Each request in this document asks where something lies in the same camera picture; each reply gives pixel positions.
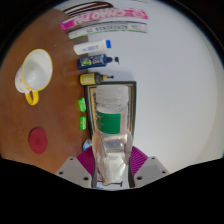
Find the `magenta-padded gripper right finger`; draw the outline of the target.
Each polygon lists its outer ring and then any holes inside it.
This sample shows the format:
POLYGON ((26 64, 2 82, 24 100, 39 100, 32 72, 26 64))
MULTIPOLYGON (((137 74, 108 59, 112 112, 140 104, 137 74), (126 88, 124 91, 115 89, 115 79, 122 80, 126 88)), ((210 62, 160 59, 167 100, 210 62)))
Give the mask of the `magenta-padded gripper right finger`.
POLYGON ((128 182, 130 188, 140 188, 169 174, 157 157, 148 157, 137 147, 132 147, 129 160, 128 182))

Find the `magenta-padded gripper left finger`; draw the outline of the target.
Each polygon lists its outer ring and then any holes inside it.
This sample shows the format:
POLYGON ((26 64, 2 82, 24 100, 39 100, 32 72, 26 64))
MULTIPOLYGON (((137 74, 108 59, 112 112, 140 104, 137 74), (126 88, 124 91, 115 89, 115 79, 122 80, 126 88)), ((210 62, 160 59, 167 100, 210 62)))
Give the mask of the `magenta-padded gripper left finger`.
POLYGON ((69 157, 56 175, 84 188, 97 186, 97 170, 92 147, 88 147, 77 157, 69 157))

